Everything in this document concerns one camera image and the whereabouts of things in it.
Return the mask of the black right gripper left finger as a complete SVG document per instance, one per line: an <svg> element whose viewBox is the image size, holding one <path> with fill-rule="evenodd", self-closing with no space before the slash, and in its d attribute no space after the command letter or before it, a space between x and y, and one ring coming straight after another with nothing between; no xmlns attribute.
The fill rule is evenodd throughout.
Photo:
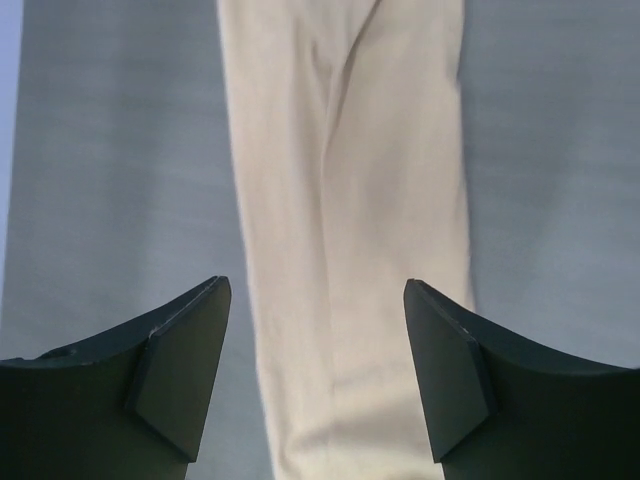
<svg viewBox="0 0 640 480"><path fill-rule="evenodd" d="M34 359L1 364L5 479L182 479L197 460L228 325L212 277Z"/></svg>

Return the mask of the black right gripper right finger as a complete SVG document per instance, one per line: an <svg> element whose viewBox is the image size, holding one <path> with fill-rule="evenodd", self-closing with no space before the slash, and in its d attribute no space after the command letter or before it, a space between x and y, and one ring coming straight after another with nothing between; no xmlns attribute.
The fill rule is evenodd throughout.
<svg viewBox="0 0 640 480"><path fill-rule="evenodd" d="M404 290L433 459L448 479L635 479L639 373L544 346L423 281Z"/></svg>

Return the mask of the beige t-shirt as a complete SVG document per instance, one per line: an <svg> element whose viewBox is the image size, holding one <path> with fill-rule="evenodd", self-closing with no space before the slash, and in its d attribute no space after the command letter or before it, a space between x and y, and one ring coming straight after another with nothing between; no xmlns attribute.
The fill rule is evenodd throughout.
<svg viewBox="0 0 640 480"><path fill-rule="evenodd" d="M473 303L461 1L221 1L273 472L438 479L403 290Z"/></svg>

